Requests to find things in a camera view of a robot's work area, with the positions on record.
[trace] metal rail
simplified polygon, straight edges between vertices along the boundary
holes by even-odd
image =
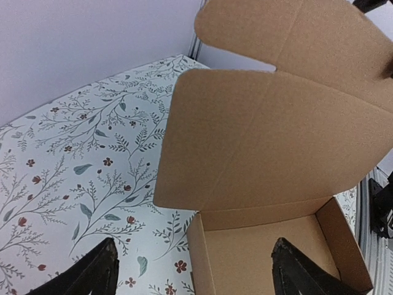
[[[374,169],[358,185],[355,236],[374,284],[369,295],[393,295],[393,252],[385,238],[379,238],[370,230],[370,178],[382,186],[387,184],[387,178]]]

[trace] box lid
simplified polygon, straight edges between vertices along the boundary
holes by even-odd
[[[355,186],[393,146],[392,42],[344,0],[210,0],[206,44],[274,73],[194,69],[175,87],[154,203],[235,210]]]

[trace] corrugated cardboard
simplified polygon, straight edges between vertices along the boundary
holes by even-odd
[[[195,69],[176,84],[154,203],[200,210],[188,230],[196,293],[273,294],[278,237],[371,289],[332,195],[393,146],[392,42],[344,0],[210,0],[195,30],[277,67]]]

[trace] white wall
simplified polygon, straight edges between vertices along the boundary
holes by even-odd
[[[387,37],[393,40],[393,4],[388,2],[367,14],[369,19],[385,33]],[[393,150],[378,164],[378,167],[390,175],[393,171]]]
[[[201,0],[0,0],[0,125],[85,84],[188,53]]]

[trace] white patterned surface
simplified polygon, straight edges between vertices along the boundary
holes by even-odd
[[[194,294],[192,212],[156,208],[153,187],[182,55],[82,87],[0,128],[0,294],[25,294],[104,237],[117,294]],[[339,196],[354,224],[356,192]]]

